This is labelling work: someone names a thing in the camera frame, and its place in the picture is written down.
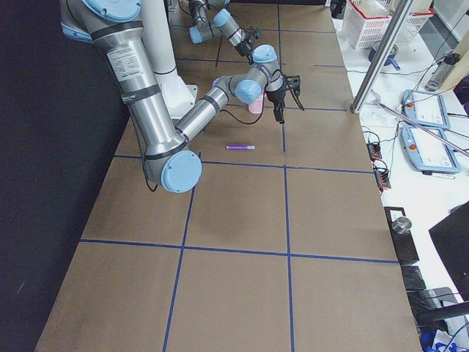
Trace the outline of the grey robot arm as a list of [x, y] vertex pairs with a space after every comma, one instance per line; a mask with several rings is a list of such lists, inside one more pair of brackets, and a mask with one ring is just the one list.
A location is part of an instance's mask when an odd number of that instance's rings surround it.
[[254, 42], [261, 36], [260, 29], [242, 27], [228, 11], [230, 1], [194, 0], [188, 2], [188, 14], [193, 25], [189, 35], [193, 44], [201, 44], [213, 38], [224, 36], [235, 50], [252, 62]]
[[151, 190], [184, 193], [198, 183], [202, 163], [188, 146], [231, 99], [250, 104], [265, 97], [283, 123], [286, 93], [300, 94], [299, 77], [282, 73], [273, 46], [252, 46], [224, 1], [217, 2], [220, 10], [212, 21], [200, 22], [225, 35], [250, 67], [217, 78], [201, 98], [177, 72], [162, 1], [62, 1], [60, 6], [64, 35], [93, 44], [114, 74], [141, 137], [142, 169]]

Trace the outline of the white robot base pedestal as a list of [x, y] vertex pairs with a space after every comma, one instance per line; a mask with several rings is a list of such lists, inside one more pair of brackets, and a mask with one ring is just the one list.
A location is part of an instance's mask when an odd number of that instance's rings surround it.
[[194, 106], [198, 87], [186, 84], [177, 72], [164, 1], [144, 0], [140, 16], [152, 71], [171, 118], [179, 120]]

